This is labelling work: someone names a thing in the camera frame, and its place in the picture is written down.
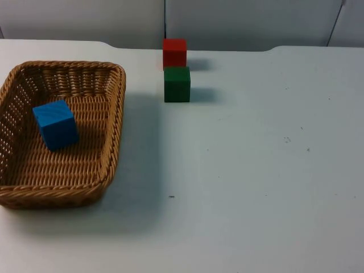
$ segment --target red cube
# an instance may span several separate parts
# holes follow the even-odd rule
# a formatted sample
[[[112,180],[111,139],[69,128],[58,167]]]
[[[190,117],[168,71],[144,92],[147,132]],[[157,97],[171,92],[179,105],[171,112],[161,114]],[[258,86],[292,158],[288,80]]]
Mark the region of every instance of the red cube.
[[[163,69],[165,67],[185,67],[187,63],[187,43],[185,39],[163,40]]]

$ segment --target blue cube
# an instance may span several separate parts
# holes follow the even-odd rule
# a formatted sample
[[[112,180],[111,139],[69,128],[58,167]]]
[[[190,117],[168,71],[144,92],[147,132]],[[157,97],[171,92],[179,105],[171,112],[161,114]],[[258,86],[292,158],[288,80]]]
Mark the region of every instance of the blue cube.
[[[63,100],[33,108],[40,134],[51,151],[78,141],[75,118]]]

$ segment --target cube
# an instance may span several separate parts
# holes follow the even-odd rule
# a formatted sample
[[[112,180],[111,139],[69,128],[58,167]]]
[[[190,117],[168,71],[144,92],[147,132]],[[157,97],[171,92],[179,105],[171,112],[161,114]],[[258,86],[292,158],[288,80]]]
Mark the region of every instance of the cube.
[[[40,135],[51,151],[78,141],[75,118],[63,100],[33,108]]]
[[[166,67],[164,102],[189,102],[191,78],[189,67]]]
[[[185,67],[187,64],[187,43],[184,39],[163,40],[163,69]]]

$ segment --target table surface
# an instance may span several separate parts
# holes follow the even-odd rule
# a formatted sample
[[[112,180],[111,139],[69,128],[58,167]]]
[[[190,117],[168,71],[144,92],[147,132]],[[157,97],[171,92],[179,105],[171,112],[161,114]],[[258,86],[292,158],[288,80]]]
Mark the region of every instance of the table surface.
[[[163,102],[161,51],[0,40],[0,60],[0,82],[27,60],[127,74],[106,195],[0,208],[1,272],[364,272],[364,49],[189,51],[188,104]]]

